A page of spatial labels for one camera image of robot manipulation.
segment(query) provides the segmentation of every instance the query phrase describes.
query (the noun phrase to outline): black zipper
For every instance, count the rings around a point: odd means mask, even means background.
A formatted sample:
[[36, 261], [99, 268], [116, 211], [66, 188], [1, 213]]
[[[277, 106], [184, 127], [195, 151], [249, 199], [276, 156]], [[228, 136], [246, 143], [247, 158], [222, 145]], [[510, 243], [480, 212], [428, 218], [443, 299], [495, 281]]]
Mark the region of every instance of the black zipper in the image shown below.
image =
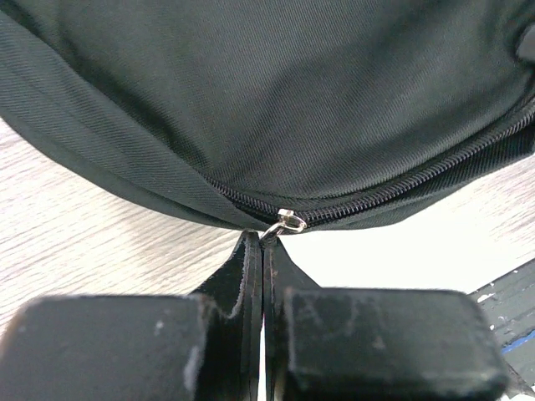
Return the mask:
[[[294, 214], [303, 220], [306, 223], [306, 228], [309, 229], [345, 217], [355, 216], [378, 206], [383, 206], [389, 201], [395, 200], [408, 191], [414, 190], [418, 186], [436, 178], [438, 175], [444, 174], [460, 163], [469, 160], [490, 146], [518, 134], [534, 120], [535, 98], [529, 100], [516, 111], [512, 111], [504, 116], [500, 120], [500, 124], [494, 124], [492, 128], [472, 136], [447, 154], [437, 156], [431, 162], [419, 167], [418, 170], [410, 171], [400, 178], [378, 185], [374, 189], [369, 190], [367, 194], [359, 195], [340, 205], [308, 211], [295, 211]], [[280, 207], [249, 195], [244, 195], [214, 180], [209, 181], [240, 210], [269, 224], [276, 224], [279, 220], [278, 212], [281, 210]]]

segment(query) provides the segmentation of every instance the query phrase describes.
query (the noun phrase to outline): blue line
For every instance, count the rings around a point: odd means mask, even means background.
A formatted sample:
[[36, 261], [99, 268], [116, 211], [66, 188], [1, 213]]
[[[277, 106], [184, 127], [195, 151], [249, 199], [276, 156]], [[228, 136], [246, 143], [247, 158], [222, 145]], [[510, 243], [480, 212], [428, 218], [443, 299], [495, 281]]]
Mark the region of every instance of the blue line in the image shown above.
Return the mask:
[[519, 338], [517, 341], [514, 341], [513, 343], [502, 348], [502, 355], [506, 353], [510, 353], [513, 349], [520, 347], [524, 343], [527, 343], [529, 340], [533, 340], [534, 338], [535, 338], [535, 330], [530, 332], [526, 337]]

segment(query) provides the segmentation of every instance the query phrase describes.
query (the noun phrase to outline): light wood surface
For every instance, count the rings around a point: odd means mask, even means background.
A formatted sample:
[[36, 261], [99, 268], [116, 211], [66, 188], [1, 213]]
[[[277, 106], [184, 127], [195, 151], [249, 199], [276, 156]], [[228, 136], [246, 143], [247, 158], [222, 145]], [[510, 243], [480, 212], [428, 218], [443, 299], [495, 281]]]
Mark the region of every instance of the light wood surface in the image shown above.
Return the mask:
[[[535, 257], [534, 167], [524, 160], [395, 226], [284, 242], [322, 285], [471, 291]], [[239, 236], [118, 199], [1, 120], [0, 213], [0, 332], [45, 293], [186, 292]]]

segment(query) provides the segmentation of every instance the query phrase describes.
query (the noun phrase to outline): zipper slider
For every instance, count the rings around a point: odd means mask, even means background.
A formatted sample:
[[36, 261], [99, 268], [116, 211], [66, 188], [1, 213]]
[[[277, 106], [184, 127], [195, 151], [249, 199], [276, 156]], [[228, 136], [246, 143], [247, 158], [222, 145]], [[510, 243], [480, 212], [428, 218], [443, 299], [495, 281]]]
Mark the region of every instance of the zipper slider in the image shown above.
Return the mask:
[[260, 241], [265, 241], [271, 237], [280, 236], [284, 232], [298, 234], [305, 228], [307, 228], [307, 222], [302, 218], [297, 217], [294, 211], [279, 209], [278, 221], [260, 236]]

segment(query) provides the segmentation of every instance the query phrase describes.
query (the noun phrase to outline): zipper pull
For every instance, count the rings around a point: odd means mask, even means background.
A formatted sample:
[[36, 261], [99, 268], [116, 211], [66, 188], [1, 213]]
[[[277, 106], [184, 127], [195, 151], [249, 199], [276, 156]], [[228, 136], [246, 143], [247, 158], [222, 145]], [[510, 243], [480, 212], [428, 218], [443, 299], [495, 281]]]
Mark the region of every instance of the zipper pull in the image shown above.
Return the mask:
[[285, 231], [291, 234], [298, 234], [307, 228], [307, 223], [300, 217], [297, 217], [294, 211], [279, 209], [278, 221], [269, 227], [261, 236], [260, 241], [280, 236]]

